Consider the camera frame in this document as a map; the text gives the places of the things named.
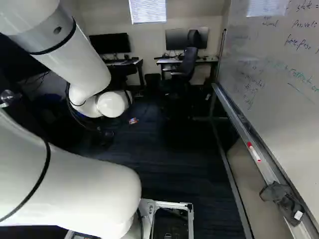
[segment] desk leg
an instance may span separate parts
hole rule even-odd
[[[139,72],[139,79],[140,79],[141,89],[144,89],[145,88],[145,83],[144,83],[144,77],[143,77],[142,64],[138,65],[138,72]]]
[[[160,73],[161,73],[161,80],[164,81],[165,80],[165,72],[163,71],[164,69],[164,65],[160,65]]]
[[[210,78],[211,81],[214,81],[215,80],[214,77],[215,77],[215,64],[211,63],[210,64],[209,78]]]

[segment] desk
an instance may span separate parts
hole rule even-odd
[[[143,59],[134,60],[134,61],[132,60],[132,62],[130,62],[130,63],[126,63],[126,60],[123,60],[123,62],[105,62],[105,65],[108,66],[108,67],[109,66],[125,67],[125,66],[134,65],[137,68],[137,70],[138,70],[141,88],[143,89],[145,87],[144,77],[143,77],[143,70],[142,70]]]
[[[156,64],[160,65],[160,70],[161,70],[161,79],[165,80],[165,72],[163,69],[165,68],[165,65],[179,65],[182,61],[178,60],[177,58],[162,58],[159,59]],[[209,77],[212,79],[214,77],[214,69],[215,66],[217,66],[218,63],[218,58],[216,56],[213,57],[207,57],[206,60],[204,59],[197,59],[196,60],[196,65],[205,65],[208,64],[210,65],[210,73]]]

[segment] red marker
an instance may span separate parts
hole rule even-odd
[[[251,150],[251,152],[253,153],[253,155],[255,156],[255,159],[257,160],[257,162],[261,162],[261,159],[259,157],[259,155],[257,154],[256,150],[254,149],[253,145],[251,142],[247,143],[248,148]]]

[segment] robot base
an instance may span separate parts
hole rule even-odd
[[[194,239],[193,204],[141,199],[139,210],[143,221],[143,239]],[[69,231],[65,239],[99,238]],[[121,239],[141,239],[137,213],[134,215],[130,230]]]

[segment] keyboard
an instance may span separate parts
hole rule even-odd
[[[102,59],[105,63],[117,63],[117,62],[125,62],[125,59],[118,59],[118,60],[110,60],[110,59]]]
[[[123,65],[128,65],[128,64],[133,64],[134,62],[136,62],[136,60],[126,60],[122,64]]]

